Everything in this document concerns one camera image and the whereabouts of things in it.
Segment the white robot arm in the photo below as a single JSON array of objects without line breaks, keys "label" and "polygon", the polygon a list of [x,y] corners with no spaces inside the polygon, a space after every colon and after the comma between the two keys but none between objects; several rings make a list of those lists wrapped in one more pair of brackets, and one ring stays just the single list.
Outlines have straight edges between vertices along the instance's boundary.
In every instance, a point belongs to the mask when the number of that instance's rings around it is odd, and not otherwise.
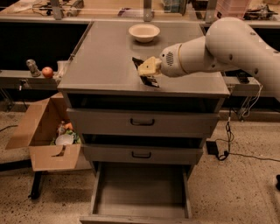
[{"label": "white robot arm", "polygon": [[255,76],[275,98],[280,98],[280,52],[236,17],[215,21],[206,35],[170,45],[136,69],[141,77],[163,74],[171,78],[241,69]]}]

